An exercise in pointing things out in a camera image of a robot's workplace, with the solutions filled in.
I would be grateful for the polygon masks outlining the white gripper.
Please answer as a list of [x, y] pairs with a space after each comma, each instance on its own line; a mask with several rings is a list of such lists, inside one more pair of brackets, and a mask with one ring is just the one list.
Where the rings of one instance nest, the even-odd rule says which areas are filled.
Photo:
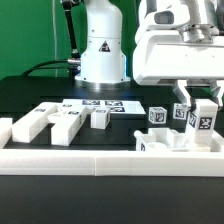
[[222, 107], [224, 37], [216, 36], [211, 44], [183, 43], [176, 30], [147, 31], [137, 41], [133, 53], [133, 78], [139, 85], [162, 85], [176, 80], [173, 92], [187, 111], [193, 111], [195, 103], [187, 91], [186, 80], [211, 80], [213, 100]]

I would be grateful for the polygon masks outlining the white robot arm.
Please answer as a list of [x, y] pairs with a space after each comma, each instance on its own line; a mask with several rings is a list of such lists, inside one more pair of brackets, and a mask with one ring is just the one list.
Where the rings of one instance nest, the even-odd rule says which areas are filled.
[[[84, 0], [84, 4], [87, 48], [76, 82], [94, 89], [129, 82], [121, 52], [121, 12], [109, 0]], [[222, 106], [224, 36], [213, 1], [141, 0], [138, 18], [133, 79], [140, 85], [171, 85], [188, 109], [194, 101], [186, 88], [208, 86]]]

